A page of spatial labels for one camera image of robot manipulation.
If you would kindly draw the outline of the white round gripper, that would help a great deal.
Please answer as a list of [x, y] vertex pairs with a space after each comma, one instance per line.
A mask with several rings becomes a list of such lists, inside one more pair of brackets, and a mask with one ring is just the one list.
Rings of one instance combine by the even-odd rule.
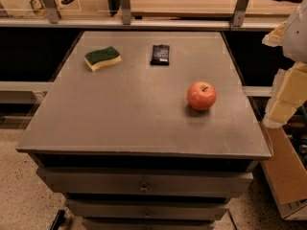
[[280, 128], [294, 116], [307, 101], [307, 0], [303, 0], [274, 30], [266, 34], [266, 46], [283, 45], [283, 55], [296, 62], [290, 69], [279, 69], [272, 83], [272, 95], [265, 109], [263, 124]]

